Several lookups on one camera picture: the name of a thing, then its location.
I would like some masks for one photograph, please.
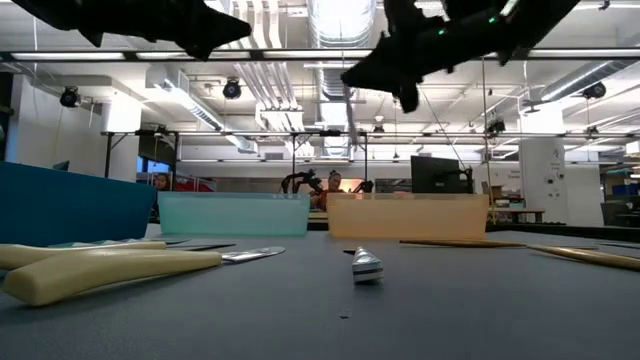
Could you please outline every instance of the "teal plastic bin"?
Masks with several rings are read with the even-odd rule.
[[[306,194],[158,193],[163,234],[304,236]]]

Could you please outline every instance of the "wooden knife handle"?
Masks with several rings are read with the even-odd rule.
[[[33,306],[121,281],[218,266],[217,252],[94,249],[53,256],[13,270],[4,280],[7,294]]]
[[[495,247],[524,247],[525,244],[505,242],[505,241],[484,241],[484,240],[400,240],[401,244],[413,245],[437,245],[453,247],[472,248],[495,248]]]
[[[0,270],[13,270],[51,256],[94,249],[157,249],[163,250],[167,244],[162,241],[140,241],[113,245],[97,245],[69,248],[41,248],[24,245],[0,245]]]
[[[628,257],[628,256],[620,256],[620,255],[612,255],[599,251],[590,251],[590,250],[578,250],[578,249],[566,249],[560,247],[550,247],[550,246],[540,246],[540,245],[529,245],[529,249],[542,251],[548,254],[564,256],[571,259],[582,260],[584,262],[617,267],[628,270],[640,271],[640,259]]]

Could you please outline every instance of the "computer screen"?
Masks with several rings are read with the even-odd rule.
[[[70,162],[68,160],[55,164],[53,165],[53,170],[69,171],[69,164]]]
[[[411,189],[419,194],[464,194],[458,160],[427,156],[411,157]]]

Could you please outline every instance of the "fluorescent light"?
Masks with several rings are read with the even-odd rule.
[[[639,56],[640,49],[533,49],[529,56],[572,57],[572,56]]]
[[[289,132],[245,132],[245,131],[234,131],[233,135],[236,136],[291,136]]]
[[[263,53],[265,59],[362,59],[371,50],[331,49],[331,50],[268,50]]]
[[[302,67],[305,69],[349,69],[355,63],[353,61],[348,62],[325,62],[325,63],[305,63]]]
[[[214,59],[250,59],[251,55],[249,55],[248,51],[222,51],[222,50],[218,50],[218,51],[213,51],[210,55],[209,55],[209,59],[210,60],[214,60]]]
[[[68,52],[68,53],[11,53],[18,61],[78,61],[78,60],[124,60],[121,52]]]
[[[137,52],[136,56],[141,60],[180,60],[193,59],[185,52]]]
[[[222,133],[211,132],[211,131],[189,131],[189,132],[181,132],[180,136],[222,136]]]
[[[193,60],[193,56],[187,55],[181,51],[140,51],[136,52],[136,56],[141,60]],[[209,55],[210,60],[242,60],[250,59],[248,51],[214,51]]]

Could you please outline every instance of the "cream-colored handle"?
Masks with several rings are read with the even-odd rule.
[[[24,245],[0,245],[0,270],[13,270],[46,258],[71,252],[94,249],[157,249],[163,250],[167,244],[162,241],[141,241],[113,245],[98,245],[70,248],[39,248]]]
[[[121,281],[218,266],[220,253],[96,249],[53,256],[7,274],[3,290],[29,305],[48,305]]]

